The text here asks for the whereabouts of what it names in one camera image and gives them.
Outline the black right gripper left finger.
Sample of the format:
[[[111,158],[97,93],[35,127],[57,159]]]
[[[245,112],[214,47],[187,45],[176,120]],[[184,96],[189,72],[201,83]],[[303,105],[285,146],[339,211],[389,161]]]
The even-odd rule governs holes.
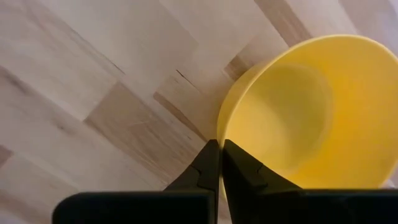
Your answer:
[[[58,203],[52,223],[216,223],[219,176],[212,139],[165,189],[77,193]]]

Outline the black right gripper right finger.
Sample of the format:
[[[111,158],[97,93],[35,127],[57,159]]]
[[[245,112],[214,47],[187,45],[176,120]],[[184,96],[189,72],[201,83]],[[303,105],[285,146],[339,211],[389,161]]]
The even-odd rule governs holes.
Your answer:
[[[392,189],[303,189],[227,140],[223,184],[233,223],[397,223]]]

